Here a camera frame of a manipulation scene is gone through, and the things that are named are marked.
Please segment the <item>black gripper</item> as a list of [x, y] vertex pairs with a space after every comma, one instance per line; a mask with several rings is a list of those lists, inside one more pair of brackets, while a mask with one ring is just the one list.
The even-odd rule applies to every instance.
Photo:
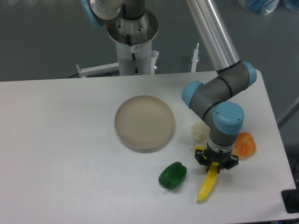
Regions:
[[231, 152], [231, 150], [224, 152], [222, 149], [216, 152], [207, 147], [205, 150], [196, 149], [194, 157], [201, 166], [206, 167], [207, 172], [213, 162], [218, 163], [217, 173], [219, 174], [222, 169], [229, 170], [239, 164], [239, 156], [232, 155]]

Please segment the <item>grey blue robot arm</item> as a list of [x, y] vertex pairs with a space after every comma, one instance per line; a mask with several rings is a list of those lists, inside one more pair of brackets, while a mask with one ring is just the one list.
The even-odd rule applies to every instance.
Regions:
[[[83, 9], [93, 25], [106, 25], [117, 46], [121, 75], [147, 75], [152, 72], [151, 42], [158, 32], [155, 15], [143, 0], [84, 0]], [[240, 60], [217, 6], [212, 0], [187, 2], [199, 34], [217, 72], [203, 84], [189, 83], [182, 92], [184, 103], [210, 127], [207, 148], [196, 150], [195, 158], [207, 170], [217, 163], [216, 171], [235, 167], [239, 158], [232, 155], [244, 112], [230, 99], [250, 87], [256, 69]]]

